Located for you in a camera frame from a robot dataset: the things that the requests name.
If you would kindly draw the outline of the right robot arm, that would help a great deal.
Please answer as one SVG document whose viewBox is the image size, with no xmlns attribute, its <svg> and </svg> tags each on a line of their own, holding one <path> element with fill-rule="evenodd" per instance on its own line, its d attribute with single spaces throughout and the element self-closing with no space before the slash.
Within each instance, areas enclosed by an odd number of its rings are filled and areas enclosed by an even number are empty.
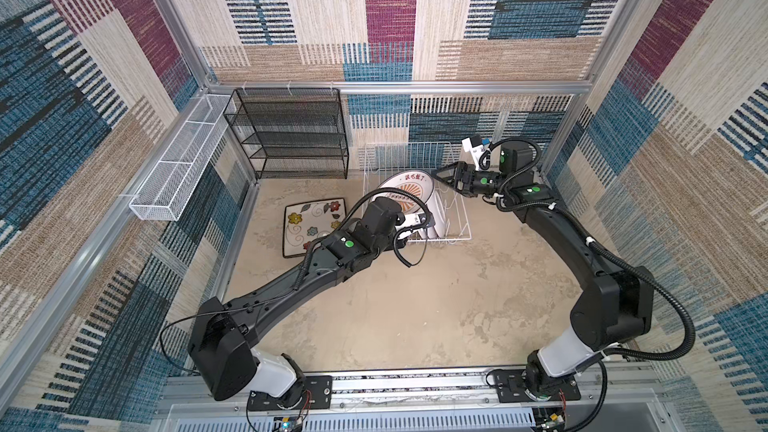
<svg viewBox="0 0 768 432">
<path fill-rule="evenodd" d="M 482 197 L 514 214 L 549 244 L 581 288 L 565 331 L 527 359 L 526 392 L 546 400 L 600 361 L 606 349 L 650 330 L 654 291 L 600 255 L 596 240 L 549 187 L 536 181 L 538 144 L 523 137 L 492 143 L 475 136 L 464 140 L 463 148 L 471 162 L 442 166 L 432 177 L 464 197 Z"/>
</svg>

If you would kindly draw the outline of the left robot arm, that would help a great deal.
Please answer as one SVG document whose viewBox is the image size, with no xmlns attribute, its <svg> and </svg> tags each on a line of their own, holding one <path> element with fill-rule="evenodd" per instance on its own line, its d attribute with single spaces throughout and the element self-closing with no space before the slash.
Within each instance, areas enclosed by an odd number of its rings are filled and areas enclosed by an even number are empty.
<svg viewBox="0 0 768 432">
<path fill-rule="evenodd" d="M 222 302 L 213 297 L 194 317 L 188 354 L 216 401 L 243 390 L 265 394 L 285 408 L 307 393 L 306 378 L 287 354 L 260 352 L 258 344 L 281 320 L 321 292 L 371 266 L 382 253 L 398 253 L 407 236 L 429 228 L 433 215 L 406 217 L 399 190 L 376 189 L 357 203 L 359 219 L 345 218 L 330 234 L 311 241 L 302 262 L 266 285 Z"/>
</svg>

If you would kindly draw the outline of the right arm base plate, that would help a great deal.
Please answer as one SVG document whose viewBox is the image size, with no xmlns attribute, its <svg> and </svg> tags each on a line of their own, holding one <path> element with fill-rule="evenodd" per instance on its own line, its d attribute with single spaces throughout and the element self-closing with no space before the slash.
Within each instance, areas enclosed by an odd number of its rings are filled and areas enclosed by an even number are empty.
<svg viewBox="0 0 768 432">
<path fill-rule="evenodd" d="M 578 401 L 582 395 L 573 376 L 553 378 L 527 368 L 492 369 L 485 376 L 501 403 Z"/>
</svg>

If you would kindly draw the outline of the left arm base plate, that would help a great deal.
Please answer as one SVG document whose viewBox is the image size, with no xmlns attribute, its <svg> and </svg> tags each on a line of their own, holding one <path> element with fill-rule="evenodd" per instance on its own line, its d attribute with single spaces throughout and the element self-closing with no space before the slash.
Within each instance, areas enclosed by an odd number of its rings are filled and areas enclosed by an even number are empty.
<svg viewBox="0 0 768 432">
<path fill-rule="evenodd" d="M 333 378 L 331 375 L 299 377 L 281 396 L 273 397 L 266 392 L 251 391 L 246 410 L 248 412 L 298 411 L 303 407 L 324 410 L 330 407 Z"/>
</svg>

